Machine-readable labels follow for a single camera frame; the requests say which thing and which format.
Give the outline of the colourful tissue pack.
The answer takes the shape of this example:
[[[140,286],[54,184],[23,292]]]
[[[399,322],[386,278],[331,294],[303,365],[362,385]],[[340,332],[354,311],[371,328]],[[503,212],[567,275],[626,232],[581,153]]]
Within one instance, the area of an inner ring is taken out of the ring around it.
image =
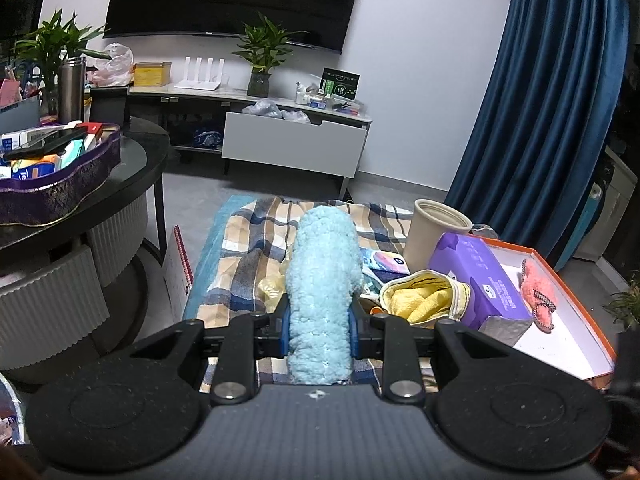
[[[362,259],[363,291],[376,295],[390,281],[410,274],[402,255],[371,248],[360,248]]]

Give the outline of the white red cardboard box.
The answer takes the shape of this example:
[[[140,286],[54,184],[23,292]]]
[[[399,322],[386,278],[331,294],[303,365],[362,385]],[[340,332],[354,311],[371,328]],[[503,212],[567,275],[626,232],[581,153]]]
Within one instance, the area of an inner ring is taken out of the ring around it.
[[[174,226],[168,237],[167,250],[163,261],[163,278],[168,293],[170,312],[175,322],[180,322],[186,312],[193,285],[190,265],[180,228]]]

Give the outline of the round black glass table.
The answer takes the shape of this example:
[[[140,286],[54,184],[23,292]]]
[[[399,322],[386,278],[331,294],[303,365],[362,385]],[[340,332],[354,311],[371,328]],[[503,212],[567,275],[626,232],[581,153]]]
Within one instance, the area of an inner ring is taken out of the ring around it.
[[[1,371],[32,392],[131,344],[149,303],[138,253],[167,248],[168,133],[131,118],[120,162],[66,218],[1,230]]]

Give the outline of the plaid blanket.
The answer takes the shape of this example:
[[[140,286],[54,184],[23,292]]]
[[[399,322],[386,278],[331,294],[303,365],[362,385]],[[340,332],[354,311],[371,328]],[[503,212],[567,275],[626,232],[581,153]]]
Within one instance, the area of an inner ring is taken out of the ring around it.
[[[402,252],[410,211],[392,205],[332,202],[321,206],[345,211],[354,222],[359,248]],[[224,327],[244,311],[267,312],[267,294],[259,284],[285,275],[300,218],[317,207],[280,197],[248,202],[233,197],[218,211],[215,225],[195,273],[189,300],[206,327]],[[352,359],[352,374],[343,384],[378,385],[377,360]]]

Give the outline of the pink plastic bag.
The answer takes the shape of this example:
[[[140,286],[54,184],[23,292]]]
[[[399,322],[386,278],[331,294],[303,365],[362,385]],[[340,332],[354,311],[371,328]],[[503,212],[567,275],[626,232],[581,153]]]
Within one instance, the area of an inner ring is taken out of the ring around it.
[[[96,87],[127,87],[134,76],[134,52],[124,44],[108,44],[104,53],[108,58],[97,58],[92,74]]]

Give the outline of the potted plant on table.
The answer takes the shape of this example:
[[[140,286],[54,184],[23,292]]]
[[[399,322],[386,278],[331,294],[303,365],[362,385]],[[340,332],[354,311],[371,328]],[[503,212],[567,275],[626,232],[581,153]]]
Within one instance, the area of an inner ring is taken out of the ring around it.
[[[43,81],[42,99],[50,115],[58,114],[58,90],[56,77],[64,62],[72,58],[97,58],[110,60],[111,55],[104,51],[88,48],[88,42],[104,33],[105,26],[92,28],[90,25],[79,28],[77,14],[66,22],[63,10],[56,10],[41,25],[29,32],[23,39],[15,41],[14,53],[21,61],[33,62],[40,69]]]

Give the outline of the potted plant on cabinet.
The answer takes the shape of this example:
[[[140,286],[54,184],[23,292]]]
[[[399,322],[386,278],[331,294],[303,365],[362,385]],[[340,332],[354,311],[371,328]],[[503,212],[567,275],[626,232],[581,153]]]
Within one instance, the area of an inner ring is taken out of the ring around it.
[[[246,94],[254,98],[269,96],[270,77],[292,54],[292,39],[306,30],[289,30],[258,13],[258,23],[244,24],[244,32],[233,54],[250,64]]]

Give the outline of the yellow knitted pouch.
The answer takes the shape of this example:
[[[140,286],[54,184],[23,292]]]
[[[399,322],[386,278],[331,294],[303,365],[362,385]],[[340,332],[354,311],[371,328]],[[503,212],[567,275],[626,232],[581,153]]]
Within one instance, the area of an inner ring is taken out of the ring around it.
[[[378,295],[383,310],[414,326],[433,325],[442,318],[460,321],[471,299],[468,284],[428,269],[386,283]]]

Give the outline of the yellow box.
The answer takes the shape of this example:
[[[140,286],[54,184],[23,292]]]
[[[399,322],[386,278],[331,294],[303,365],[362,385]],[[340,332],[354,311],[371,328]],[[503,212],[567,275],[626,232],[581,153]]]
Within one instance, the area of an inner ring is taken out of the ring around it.
[[[135,87],[163,87],[170,81],[171,62],[137,62],[134,66]]]

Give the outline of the pink fluffy cloth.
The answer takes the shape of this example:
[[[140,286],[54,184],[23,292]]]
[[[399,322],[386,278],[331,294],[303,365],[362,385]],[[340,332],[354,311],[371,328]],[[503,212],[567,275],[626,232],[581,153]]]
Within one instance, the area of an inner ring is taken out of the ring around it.
[[[535,325],[544,333],[554,329],[552,314],[556,310],[556,297],[552,283],[539,270],[532,258],[525,258],[520,272],[520,293]]]

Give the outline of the beige paper cup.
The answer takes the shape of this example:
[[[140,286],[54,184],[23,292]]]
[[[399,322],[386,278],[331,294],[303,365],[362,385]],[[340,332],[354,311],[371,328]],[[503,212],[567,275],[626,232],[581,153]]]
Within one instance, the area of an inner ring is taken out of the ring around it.
[[[466,234],[472,226],[472,221],[457,209],[434,200],[416,200],[402,253],[409,271],[414,273],[427,268],[444,234]]]

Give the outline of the light blue fluffy towel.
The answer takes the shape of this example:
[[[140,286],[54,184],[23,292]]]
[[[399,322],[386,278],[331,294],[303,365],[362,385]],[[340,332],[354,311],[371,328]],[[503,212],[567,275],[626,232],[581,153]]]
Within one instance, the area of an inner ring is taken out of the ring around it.
[[[285,275],[291,382],[334,385],[349,380],[349,309],[361,289],[362,261],[352,218],[336,207],[308,210],[300,218]]]

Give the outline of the steel thermos bottle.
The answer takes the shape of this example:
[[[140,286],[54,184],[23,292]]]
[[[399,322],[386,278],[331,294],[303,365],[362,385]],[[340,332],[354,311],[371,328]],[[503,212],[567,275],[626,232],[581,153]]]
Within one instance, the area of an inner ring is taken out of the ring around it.
[[[86,60],[68,58],[58,69],[58,121],[67,124],[84,120]]]

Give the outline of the blue curtain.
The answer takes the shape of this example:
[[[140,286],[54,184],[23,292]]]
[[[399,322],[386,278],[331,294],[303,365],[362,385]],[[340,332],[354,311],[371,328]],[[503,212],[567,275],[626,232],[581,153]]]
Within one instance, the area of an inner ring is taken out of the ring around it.
[[[627,0],[511,0],[447,205],[559,259],[622,85]]]

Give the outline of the purple tissue pack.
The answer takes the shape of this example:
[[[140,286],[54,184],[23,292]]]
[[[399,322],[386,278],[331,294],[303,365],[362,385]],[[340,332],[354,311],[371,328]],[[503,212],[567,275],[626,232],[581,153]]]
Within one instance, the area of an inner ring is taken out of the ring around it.
[[[479,237],[445,233],[428,267],[467,284],[471,295],[460,322],[513,347],[533,315],[488,245]]]

